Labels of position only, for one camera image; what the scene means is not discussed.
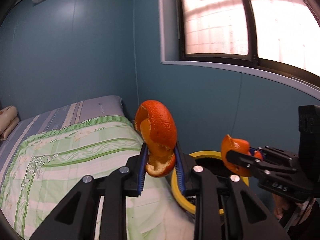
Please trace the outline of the person right hand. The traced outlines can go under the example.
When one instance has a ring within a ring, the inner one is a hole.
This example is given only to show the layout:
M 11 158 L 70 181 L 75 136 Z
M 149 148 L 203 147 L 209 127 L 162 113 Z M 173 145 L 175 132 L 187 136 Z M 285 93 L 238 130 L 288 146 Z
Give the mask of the person right hand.
M 272 194 L 273 200 L 274 200 L 274 215 L 276 216 L 277 219 L 282 219 L 283 216 L 283 212 L 287 211 L 291 204 L 289 202 L 287 202 L 287 200 L 281 196 L 278 196 L 276 194 Z M 292 223 L 292 225 L 298 225 L 302 222 L 304 222 L 311 213 L 312 210 L 312 206 L 314 205 L 316 201 L 316 198 L 312 198 L 310 200 L 307 200 L 304 203 L 297 203 L 294 204 L 297 207 L 300 208 L 300 213 L 297 216 L 296 220 Z

